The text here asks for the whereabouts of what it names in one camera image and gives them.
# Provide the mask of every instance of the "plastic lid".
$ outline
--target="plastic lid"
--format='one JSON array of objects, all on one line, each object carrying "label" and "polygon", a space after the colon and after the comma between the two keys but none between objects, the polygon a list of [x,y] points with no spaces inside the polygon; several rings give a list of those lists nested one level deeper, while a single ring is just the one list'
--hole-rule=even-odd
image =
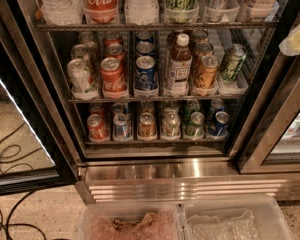
[{"label": "plastic lid", "polygon": [[180,46],[186,46],[189,44],[189,36],[187,34],[179,34],[177,39],[177,44]]}]

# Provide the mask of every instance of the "terrazzo floor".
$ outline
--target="terrazzo floor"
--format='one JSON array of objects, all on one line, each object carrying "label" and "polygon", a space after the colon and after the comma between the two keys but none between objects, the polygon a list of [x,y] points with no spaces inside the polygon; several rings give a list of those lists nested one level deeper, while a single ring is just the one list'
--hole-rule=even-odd
[{"label": "terrazzo floor", "polygon": [[[13,206],[26,194],[0,197],[4,224]],[[300,240],[300,201],[279,202],[279,205],[295,240]],[[36,226],[44,233],[45,238],[37,229],[29,226],[9,226],[11,239],[76,240],[79,217],[84,210],[85,205],[74,186],[37,191],[16,208],[10,224],[27,223]],[[1,230],[0,240],[6,239],[4,230]]]}]

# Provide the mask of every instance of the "plastic bottle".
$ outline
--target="plastic bottle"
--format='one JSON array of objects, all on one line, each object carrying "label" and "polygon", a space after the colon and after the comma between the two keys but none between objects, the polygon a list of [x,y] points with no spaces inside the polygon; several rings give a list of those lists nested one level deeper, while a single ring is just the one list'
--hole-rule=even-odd
[{"label": "plastic bottle", "polygon": [[192,62],[189,35],[179,34],[177,43],[170,51],[166,88],[178,95],[186,95]]}]

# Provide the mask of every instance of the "bottle label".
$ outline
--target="bottle label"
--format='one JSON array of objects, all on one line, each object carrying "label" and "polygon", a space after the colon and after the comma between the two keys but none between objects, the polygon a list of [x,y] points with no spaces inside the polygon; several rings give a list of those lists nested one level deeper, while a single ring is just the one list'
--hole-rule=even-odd
[{"label": "bottle label", "polygon": [[167,88],[170,90],[175,88],[186,89],[190,67],[191,60],[180,62],[170,59],[167,76]]}]

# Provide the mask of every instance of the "refrigerator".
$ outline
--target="refrigerator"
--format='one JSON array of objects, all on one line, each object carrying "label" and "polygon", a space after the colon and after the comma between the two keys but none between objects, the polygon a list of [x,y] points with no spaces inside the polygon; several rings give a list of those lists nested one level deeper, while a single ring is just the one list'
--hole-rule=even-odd
[{"label": "refrigerator", "polygon": [[[148,25],[126,23],[121,2],[115,23],[88,24],[83,17],[80,24],[60,26],[47,24],[39,10],[41,0],[0,0],[0,90],[6,93],[0,97],[0,105],[13,104],[28,127],[22,140],[15,142],[26,147],[36,142],[35,150],[40,149],[46,161],[29,166],[16,157],[12,168],[2,169],[13,156],[5,154],[2,147],[0,195],[75,184],[86,204],[111,200],[182,203],[210,195],[254,193],[266,193],[277,200],[300,199],[300,136],[282,139],[300,113],[300,55],[285,56],[278,47],[300,23],[300,0],[277,0],[277,12],[267,21],[218,24],[204,21],[201,6],[194,22],[165,22],[160,3],[158,23]],[[153,34],[158,71],[163,72],[167,35],[180,29],[206,29],[215,48],[219,48],[215,55],[220,61],[231,44],[244,45],[247,58],[235,90],[219,85],[211,95],[199,96],[190,90],[175,97],[166,95],[160,83],[157,96],[135,94],[135,34]],[[79,33],[87,31],[98,33],[101,43],[107,31],[118,31],[123,37],[130,72],[128,96],[105,98],[101,90],[100,97],[90,100],[73,96],[67,64]],[[156,138],[138,139],[140,102],[153,101],[160,110],[166,101],[177,101],[182,108],[189,100],[199,100],[206,116],[213,99],[222,99],[231,116],[224,136],[209,137],[205,133],[201,139],[164,140],[157,113]],[[102,103],[110,111],[118,102],[131,106],[132,139],[114,140],[110,119],[110,139],[91,141],[89,105]],[[2,114],[0,122],[7,123],[7,117],[11,116]],[[25,151],[21,158],[27,158],[28,153],[32,150]]]}]

